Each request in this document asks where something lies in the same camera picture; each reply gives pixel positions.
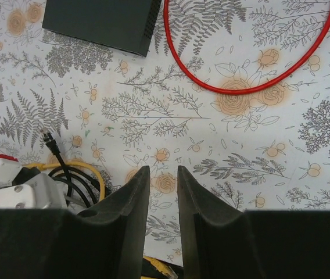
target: cable bundle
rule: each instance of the cable bundle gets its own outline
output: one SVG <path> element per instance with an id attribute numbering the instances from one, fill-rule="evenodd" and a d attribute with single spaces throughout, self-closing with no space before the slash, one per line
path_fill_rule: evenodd
<path id="1" fill-rule="evenodd" d="M 58 144 L 56 143 L 51 133 L 45 130 L 41 132 L 42 139 L 44 140 L 46 146 L 49 148 L 51 153 L 55 155 L 59 164 L 32 163 L 26 165 L 25 167 L 29 169 L 32 167 L 36 167 L 40 171 L 46 169 L 53 169 L 48 175 L 52 177 L 55 181 L 63 182 L 68 186 L 66 195 L 67 205 L 69 205 L 71 200 L 73 200 L 73 190 L 75 190 L 75 192 L 81 197 L 82 201 L 84 202 L 84 205 L 87 208 L 92 206 L 92 204 L 94 205 L 98 203 L 99 201 L 104 199 L 104 197 L 110 194 L 110 190 L 105 187 L 105 182 L 102 175 L 100 174 L 100 172 L 98 172 L 96 168 L 84 162 L 64 162 L 60 154 Z M 78 169 L 78 167 L 83 167 L 92 171 L 96 178 L 81 171 L 80 169 Z M 87 190 L 88 195 L 91 198 L 92 204 L 90 203 L 86 195 L 83 193 L 83 191 L 79 188 L 79 186 L 75 184 L 74 180 L 79 182 Z M 94 187 L 99 192 L 99 198 L 95 196 L 92 187 Z"/>

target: white plug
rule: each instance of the white plug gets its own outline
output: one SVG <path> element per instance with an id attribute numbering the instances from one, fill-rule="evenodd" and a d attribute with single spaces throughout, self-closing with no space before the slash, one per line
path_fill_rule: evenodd
<path id="1" fill-rule="evenodd" d="M 0 182 L 12 182 L 21 171 L 21 164 L 18 161 L 0 158 Z"/>
<path id="2" fill-rule="evenodd" d="M 34 189 L 27 184 L 0 189 L 0 209 L 35 208 Z"/>

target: black box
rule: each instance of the black box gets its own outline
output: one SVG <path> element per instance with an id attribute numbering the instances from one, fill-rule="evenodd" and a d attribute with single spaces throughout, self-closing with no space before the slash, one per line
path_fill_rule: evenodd
<path id="1" fill-rule="evenodd" d="M 161 0 L 48 0 L 42 27 L 147 56 Z"/>

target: floral tablecloth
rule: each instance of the floral tablecloth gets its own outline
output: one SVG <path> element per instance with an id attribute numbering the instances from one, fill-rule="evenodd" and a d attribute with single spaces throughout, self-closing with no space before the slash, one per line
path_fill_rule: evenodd
<path id="1" fill-rule="evenodd" d="M 295 74 L 263 92 L 217 95 L 189 81 L 156 23 L 147 58 L 41 28 L 45 2 L 0 0 L 0 152 L 69 160 L 117 189 L 151 167 L 145 254 L 182 264 L 177 166 L 240 209 L 330 209 L 330 32 Z M 172 0 L 181 59 L 212 85 L 243 89 L 295 63 L 330 1 Z"/>

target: leaf illustration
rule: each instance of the leaf illustration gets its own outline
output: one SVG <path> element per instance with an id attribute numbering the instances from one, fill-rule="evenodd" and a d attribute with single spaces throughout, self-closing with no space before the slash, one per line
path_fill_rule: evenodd
<path id="1" fill-rule="evenodd" d="M 248 119 L 243 119 L 241 121 L 239 121 L 236 125 L 235 128 L 244 128 L 249 124 L 249 120 Z"/>
<path id="2" fill-rule="evenodd" d="M 124 155 L 123 157 L 124 157 L 125 162 L 127 162 L 127 164 L 129 166 L 132 166 L 132 167 L 137 167 L 138 166 L 138 162 L 135 161 L 134 156 Z"/>
<path id="3" fill-rule="evenodd" d="M 242 68 L 242 67 L 238 67 L 236 70 L 236 75 L 234 75 L 235 77 L 237 77 L 240 80 L 247 80 L 248 79 L 248 73 L 247 71 Z"/>
<path id="4" fill-rule="evenodd" d="M 229 115 L 222 119 L 223 122 L 233 122 L 238 118 L 237 115 Z"/>
<path id="5" fill-rule="evenodd" d="M 265 126 L 272 125 L 272 124 L 276 123 L 279 119 L 280 119 L 279 116 L 270 116 L 270 117 L 267 117 L 267 118 L 263 119 L 260 122 L 260 124 L 265 125 Z"/>
<path id="6" fill-rule="evenodd" d="M 224 139 L 221 140 L 221 143 L 222 143 L 223 148 L 224 148 L 224 149 L 227 149 L 227 145 L 225 144 Z"/>
<path id="7" fill-rule="evenodd" d="M 167 209 L 167 208 L 170 208 L 171 205 L 172 205 L 171 202 L 162 202 L 157 207 L 160 209 Z"/>
<path id="8" fill-rule="evenodd" d="M 219 55 L 219 54 L 221 54 L 223 51 L 224 51 L 224 46 L 221 46 L 221 47 L 217 50 L 217 52 L 216 52 L 216 56 Z"/>
<path id="9" fill-rule="evenodd" d="M 231 70 L 230 64 L 228 63 L 220 63 L 215 64 L 214 67 L 224 77 L 233 77 L 235 72 Z"/>
<path id="10" fill-rule="evenodd" d="M 243 7 L 241 0 L 222 0 L 193 2 L 178 0 L 169 5 L 169 25 L 174 40 L 181 37 L 178 53 L 181 54 L 189 43 L 193 43 L 194 54 L 198 55 L 206 40 L 214 35 L 220 28 L 232 34 L 233 19 L 246 21 L 247 8 Z M 168 54 L 168 45 L 165 40 L 164 23 L 159 13 L 153 31 L 155 50 L 159 53 L 160 44 L 164 44 L 164 52 Z"/>
<path id="11" fill-rule="evenodd" d="M 220 106 L 219 106 L 219 103 L 218 103 L 217 101 L 212 102 L 212 103 L 210 103 L 210 104 L 211 104 L 211 106 L 212 106 L 216 111 L 218 111 L 218 112 L 221 112 L 221 111 L 222 111 L 221 108 L 220 108 Z"/>
<path id="12" fill-rule="evenodd" d="M 276 195 L 276 198 L 279 201 L 279 203 L 281 203 L 282 205 L 285 205 L 285 202 L 282 200 L 282 198 L 280 198 L 280 196 Z"/>
<path id="13" fill-rule="evenodd" d="M 262 77 L 262 72 L 258 71 L 247 80 L 247 83 L 249 83 L 251 87 L 258 86 L 261 77 Z"/>

